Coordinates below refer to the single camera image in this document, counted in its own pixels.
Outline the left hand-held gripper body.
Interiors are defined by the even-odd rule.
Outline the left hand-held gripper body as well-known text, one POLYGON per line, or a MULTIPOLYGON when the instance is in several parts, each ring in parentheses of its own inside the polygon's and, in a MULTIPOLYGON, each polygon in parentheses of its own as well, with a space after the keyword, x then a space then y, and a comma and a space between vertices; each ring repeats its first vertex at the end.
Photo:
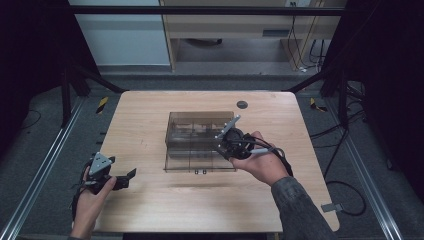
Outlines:
POLYGON ((106 157, 100 152, 97 152, 92 160, 89 162, 89 171, 86 179, 82 182, 82 190, 89 190, 91 193, 97 195, 108 180, 111 178, 109 175, 111 165, 115 162, 115 157, 106 157), (97 181, 98 184, 93 186, 85 186, 85 181, 97 181))

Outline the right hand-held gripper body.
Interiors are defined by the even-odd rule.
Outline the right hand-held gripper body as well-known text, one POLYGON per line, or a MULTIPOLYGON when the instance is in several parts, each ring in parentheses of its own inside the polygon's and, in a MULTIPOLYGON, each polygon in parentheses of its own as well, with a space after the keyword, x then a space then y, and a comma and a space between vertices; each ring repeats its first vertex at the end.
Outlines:
POLYGON ((223 129, 214 136, 215 150, 226 160, 230 158, 247 159, 252 155, 256 145, 254 138, 244 134, 236 127, 240 115, 236 115, 224 124, 223 129))

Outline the smoky transparent drawer box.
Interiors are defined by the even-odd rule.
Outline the smoky transparent drawer box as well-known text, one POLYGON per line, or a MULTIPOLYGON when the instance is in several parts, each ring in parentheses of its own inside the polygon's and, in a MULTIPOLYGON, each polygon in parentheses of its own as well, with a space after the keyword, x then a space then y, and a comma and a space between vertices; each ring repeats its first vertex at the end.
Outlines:
POLYGON ((171 112, 165 138, 167 154, 175 159, 217 155, 215 136, 233 118, 232 111, 171 112))

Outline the person's right hand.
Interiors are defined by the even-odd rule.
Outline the person's right hand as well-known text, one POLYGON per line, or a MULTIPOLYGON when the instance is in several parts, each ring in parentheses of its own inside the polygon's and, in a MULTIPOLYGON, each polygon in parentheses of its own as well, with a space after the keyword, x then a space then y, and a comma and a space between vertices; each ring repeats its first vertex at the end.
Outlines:
POLYGON ((274 153, 252 154, 244 160, 230 158, 229 161, 234 168, 252 174, 257 180, 269 186, 289 176, 285 166, 274 153))

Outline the person's left hand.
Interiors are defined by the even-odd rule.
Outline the person's left hand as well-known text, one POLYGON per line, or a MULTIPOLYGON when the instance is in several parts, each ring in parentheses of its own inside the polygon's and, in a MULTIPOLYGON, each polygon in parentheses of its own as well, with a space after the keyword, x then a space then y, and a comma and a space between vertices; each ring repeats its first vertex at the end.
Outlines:
POLYGON ((116 178, 112 176, 97 195, 89 190, 80 190, 70 236, 91 239, 96 220, 115 182, 116 178))

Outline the light wooden desk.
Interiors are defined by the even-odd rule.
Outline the light wooden desk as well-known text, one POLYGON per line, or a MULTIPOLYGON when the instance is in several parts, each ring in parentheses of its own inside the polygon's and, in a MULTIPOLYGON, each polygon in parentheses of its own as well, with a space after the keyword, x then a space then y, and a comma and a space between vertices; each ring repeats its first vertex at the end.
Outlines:
MULTIPOLYGON (((162 6, 311 7, 346 6, 348 0, 159 0, 162 6)), ((315 40, 330 40, 338 16, 165 15, 166 37, 173 39, 274 38, 281 41, 294 70, 305 69, 315 40)))

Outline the white cabinet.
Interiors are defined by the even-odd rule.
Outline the white cabinet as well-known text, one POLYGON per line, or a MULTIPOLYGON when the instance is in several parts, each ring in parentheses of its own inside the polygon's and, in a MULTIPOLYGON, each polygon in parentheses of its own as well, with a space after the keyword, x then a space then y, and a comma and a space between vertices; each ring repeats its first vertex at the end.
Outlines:
POLYGON ((161 15, 76 14, 98 66, 169 66, 161 15))

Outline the black curtain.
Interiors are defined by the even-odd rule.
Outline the black curtain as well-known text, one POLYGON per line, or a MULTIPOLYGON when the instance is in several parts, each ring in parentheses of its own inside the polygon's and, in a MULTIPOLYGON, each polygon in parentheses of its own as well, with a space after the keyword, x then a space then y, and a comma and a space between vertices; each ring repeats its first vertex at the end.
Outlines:
POLYGON ((11 147, 31 99, 60 85, 66 50, 76 64, 97 73, 69 0, 0 0, 0 157, 11 147))
POLYGON ((424 203, 424 0, 347 0, 326 64, 365 86, 390 161, 424 203))

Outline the aluminium floor rail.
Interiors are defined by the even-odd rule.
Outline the aluminium floor rail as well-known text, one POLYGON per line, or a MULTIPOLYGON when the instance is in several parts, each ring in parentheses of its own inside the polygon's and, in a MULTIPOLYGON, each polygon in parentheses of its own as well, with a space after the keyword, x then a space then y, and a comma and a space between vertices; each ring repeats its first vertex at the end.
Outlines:
POLYGON ((367 207, 372 210, 386 240, 404 240, 404 237, 390 212, 375 180, 367 169, 349 130, 339 130, 342 136, 341 144, 345 148, 354 173, 362 187, 367 207))
POLYGON ((85 102, 85 97, 76 98, 75 104, 71 110, 70 119, 58 132, 25 194, 19 202, 19 205, 13 212, 13 215, 8 220, 3 230, 0 232, 0 240, 15 240, 18 236, 56 160, 59 157, 85 102))

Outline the yellow-handled tool left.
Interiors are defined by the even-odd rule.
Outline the yellow-handled tool left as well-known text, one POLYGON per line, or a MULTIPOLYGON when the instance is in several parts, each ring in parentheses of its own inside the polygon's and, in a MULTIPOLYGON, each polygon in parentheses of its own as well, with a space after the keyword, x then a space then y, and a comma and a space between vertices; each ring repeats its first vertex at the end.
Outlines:
POLYGON ((106 103, 108 102, 109 97, 103 97, 100 102, 99 105, 96 109, 96 114, 101 114, 103 112, 103 109, 106 105, 106 103))

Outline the yellow-handled tool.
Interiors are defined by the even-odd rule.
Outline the yellow-handled tool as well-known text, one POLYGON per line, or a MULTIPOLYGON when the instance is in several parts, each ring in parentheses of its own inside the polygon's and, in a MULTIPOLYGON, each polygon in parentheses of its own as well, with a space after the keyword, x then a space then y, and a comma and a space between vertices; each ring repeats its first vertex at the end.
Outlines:
POLYGON ((106 103, 108 102, 109 97, 103 97, 100 102, 99 105, 96 109, 96 114, 101 114, 103 112, 103 109, 106 105, 106 103))
POLYGON ((320 111, 320 112, 327 112, 328 111, 326 107, 318 106, 316 104, 316 101, 315 101, 314 98, 310 98, 310 108, 315 109, 315 110, 320 111))

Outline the black frame post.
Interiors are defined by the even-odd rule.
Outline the black frame post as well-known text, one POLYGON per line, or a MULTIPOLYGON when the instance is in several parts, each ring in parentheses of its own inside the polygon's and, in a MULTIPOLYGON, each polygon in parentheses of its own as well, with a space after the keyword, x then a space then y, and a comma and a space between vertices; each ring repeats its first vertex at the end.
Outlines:
POLYGON ((339 82, 339 102, 338 102, 338 118, 341 126, 344 129, 348 128, 348 117, 347 117, 347 79, 345 73, 342 73, 341 80, 339 82))
POLYGON ((68 69, 64 68, 61 73, 62 94, 62 127, 65 127, 71 118, 70 87, 68 81, 68 69))

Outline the yellow-handled tool right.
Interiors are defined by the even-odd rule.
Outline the yellow-handled tool right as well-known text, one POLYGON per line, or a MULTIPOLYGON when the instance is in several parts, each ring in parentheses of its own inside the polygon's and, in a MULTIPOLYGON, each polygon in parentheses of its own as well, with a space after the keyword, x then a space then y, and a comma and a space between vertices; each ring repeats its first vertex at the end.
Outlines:
POLYGON ((316 101, 315 101, 314 98, 310 98, 310 108, 315 109, 315 110, 320 111, 320 112, 327 112, 328 111, 326 107, 318 106, 316 104, 316 101))

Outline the black frame strut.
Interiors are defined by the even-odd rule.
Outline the black frame strut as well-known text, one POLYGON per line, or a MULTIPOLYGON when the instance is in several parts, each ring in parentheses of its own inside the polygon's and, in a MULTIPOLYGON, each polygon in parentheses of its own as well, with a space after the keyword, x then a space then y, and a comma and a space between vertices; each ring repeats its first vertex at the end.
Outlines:
POLYGON ((100 84, 101 86, 105 87, 106 89, 114 92, 114 93, 124 93, 126 92, 126 89, 123 89, 121 87, 118 87, 109 81, 105 80, 103 77, 101 77, 99 74, 95 74, 86 68, 80 66, 80 65, 74 65, 73 69, 80 74, 84 79, 90 79, 94 82, 100 84))
POLYGON ((323 79, 328 74, 329 74, 328 71, 321 71, 321 72, 316 73, 315 75, 309 77, 308 79, 302 81, 301 83, 299 83, 299 84, 297 84, 297 85, 295 85, 293 87, 290 87, 290 88, 288 88, 286 90, 282 90, 282 91, 284 91, 284 92, 291 92, 291 93, 297 93, 300 90, 304 89, 305 87, 307 87, 307 86, 309 86, 309 85, 311 85, 311 84, 313 84, 313 83, 315 83, 315 82, 323 79))

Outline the black frame bar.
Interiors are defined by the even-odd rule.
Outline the black frame bar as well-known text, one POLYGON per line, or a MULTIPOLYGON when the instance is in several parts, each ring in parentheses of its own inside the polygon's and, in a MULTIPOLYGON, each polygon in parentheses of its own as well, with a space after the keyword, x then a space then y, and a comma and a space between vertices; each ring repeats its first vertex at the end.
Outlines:
POLYGON ((145 15, 284 15, 342 16, 345 8, 238 7, 238 6, 87 6, 72 5, 75 14, 145 14, 145 15))

